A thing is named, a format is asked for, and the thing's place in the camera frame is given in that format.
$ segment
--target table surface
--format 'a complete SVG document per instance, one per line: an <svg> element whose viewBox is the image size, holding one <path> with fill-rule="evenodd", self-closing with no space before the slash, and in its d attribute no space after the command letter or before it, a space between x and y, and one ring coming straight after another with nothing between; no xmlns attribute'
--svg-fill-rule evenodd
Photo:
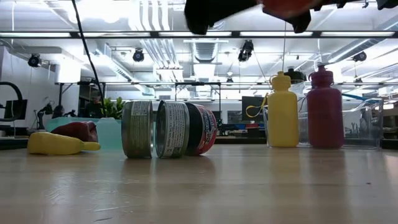
<svg viewBox="0 0 398 224"><path fill-rule="evenodd" d="M1 224L397 223L398 153L215 145L138 159L0 151Z"/></svg>

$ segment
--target teal container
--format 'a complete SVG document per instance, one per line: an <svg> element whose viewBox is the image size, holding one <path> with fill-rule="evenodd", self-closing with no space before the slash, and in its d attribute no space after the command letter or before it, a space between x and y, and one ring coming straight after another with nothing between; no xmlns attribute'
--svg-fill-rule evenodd
<svg viewBox="0 0 398 224"><path fill-rule="evenodd" d="M55 128L78 121L92 121L95 123L98 134L98 142L101 150L123 150L121 120L118 119L94 119L94 118L55 118L50 119L46 125L46 131L51 132Z"/></svg>

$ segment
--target green plant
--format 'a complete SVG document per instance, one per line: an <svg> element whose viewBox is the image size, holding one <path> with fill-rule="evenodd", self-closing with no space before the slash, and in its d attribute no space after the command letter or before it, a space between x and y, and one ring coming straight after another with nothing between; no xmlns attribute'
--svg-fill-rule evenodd
<svg viewBox="0 0 398 224"><path fill-rule="evenodd" d="M122 101L121 97L116 99L116 103L111 101L111 98L104 99L104 107L106 116L114 119L122 119L122 112L125 102Z"/></svg>

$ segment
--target pink water bottle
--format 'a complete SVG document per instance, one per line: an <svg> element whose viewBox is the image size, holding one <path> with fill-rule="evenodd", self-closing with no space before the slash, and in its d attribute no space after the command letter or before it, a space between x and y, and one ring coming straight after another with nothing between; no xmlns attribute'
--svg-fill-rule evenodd
<svg viewBox="0 0 398 224"><path fill-rule="evenodd" d="M344 144L341 92L330 87L333 72L324 65L310 75L312 90L307 95L308 138L315 148L340 148Z"/></svg>

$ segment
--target yellow water bottle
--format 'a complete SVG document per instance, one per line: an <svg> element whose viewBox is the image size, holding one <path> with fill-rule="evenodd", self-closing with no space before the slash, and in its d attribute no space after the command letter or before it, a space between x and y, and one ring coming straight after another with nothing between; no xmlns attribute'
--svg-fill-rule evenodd
<svg viewBox="0 0 398 224"><path fill-rule="evenodd" d="M275 92L268 96L268 144L295 147L299 143L297 96L289 91L290 77L278 72L271 80Z"/></svg>

